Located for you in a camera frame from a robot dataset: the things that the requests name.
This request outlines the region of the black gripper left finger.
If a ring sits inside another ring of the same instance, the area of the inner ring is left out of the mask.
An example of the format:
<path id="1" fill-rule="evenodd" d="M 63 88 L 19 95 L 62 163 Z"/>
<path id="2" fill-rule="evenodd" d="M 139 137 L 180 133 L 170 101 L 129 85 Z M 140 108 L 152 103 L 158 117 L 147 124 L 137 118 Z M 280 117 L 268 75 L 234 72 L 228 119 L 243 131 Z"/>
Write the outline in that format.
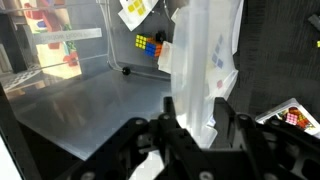
<path id="1" fill-rule="evenodd" d="M 163 112 L 155 119 L 129 119 L 67 180 L 129 180 L 148 156 L 157 151 L 164 168 L 155 180 L 200 180 L 207 170 L 203 151 L 176 120 L 173 99 L 163 99 Z"/>

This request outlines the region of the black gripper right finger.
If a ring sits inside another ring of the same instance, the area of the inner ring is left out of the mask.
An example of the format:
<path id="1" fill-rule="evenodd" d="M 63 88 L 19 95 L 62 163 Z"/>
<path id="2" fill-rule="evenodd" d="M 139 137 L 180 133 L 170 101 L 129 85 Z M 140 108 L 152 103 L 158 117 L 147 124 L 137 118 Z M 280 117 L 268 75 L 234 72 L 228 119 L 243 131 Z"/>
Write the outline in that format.
<path id="1" fill-rule="evenodd" d="M 275 118 L 260 124 L 223 98 L 215 100 L 213 115 L 222 126 L 216 180 L 320 180 L 318 138 Z"/>

